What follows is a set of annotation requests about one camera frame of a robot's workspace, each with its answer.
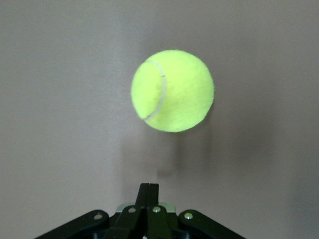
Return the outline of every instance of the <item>tennis ball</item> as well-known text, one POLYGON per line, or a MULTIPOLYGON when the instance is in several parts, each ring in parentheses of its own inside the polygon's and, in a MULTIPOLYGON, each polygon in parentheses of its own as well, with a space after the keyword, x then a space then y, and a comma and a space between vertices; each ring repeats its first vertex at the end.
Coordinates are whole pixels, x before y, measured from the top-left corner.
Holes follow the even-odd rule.
POLYGON ((138 116, 149 126, 180 132, 205 118, 213 103, 214 84, 200 59, 185 51, 165 50, 137 69, 131 97, 138 116))

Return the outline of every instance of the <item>tennis ball seam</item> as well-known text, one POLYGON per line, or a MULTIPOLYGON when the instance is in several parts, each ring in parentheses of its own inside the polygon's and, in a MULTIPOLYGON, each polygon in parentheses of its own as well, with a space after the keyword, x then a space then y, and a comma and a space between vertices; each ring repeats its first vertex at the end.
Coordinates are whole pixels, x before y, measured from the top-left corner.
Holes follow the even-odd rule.
POLYGON ((161 91, 161 96, 160 96, 159 103, 156 106, 155 110, 152 113, 150 113, 146 118, 143 119, 144 121, 149 121, 160 111, 160 108, 161 108, 161 106, 162 106, 162 104, 164 102, 165 94, 166 94, 167 80, 166 80, 166 75, 165 75, 164 69, 160 65, 159 62, 154 61, 154 60, 147 60, 146 62, 151 62, 151 63, 155 64, 158 67, 159 72, 160 72, 160 76, 161 76, 161 81, 162 81, 162 85, 161 85, 162 86, 162 91, 161 91))

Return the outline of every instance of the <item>yellow tennis ball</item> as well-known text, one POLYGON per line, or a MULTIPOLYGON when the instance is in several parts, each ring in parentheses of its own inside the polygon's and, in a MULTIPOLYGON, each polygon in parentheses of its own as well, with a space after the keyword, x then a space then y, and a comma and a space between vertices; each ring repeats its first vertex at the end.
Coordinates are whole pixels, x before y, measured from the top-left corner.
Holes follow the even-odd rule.
POLYGON ((133 106, 149 126, 180 132, 207 115, 214 99, 214 84, 206 65, 180 50, 149 57, 136 71, 131 88, 133 106))

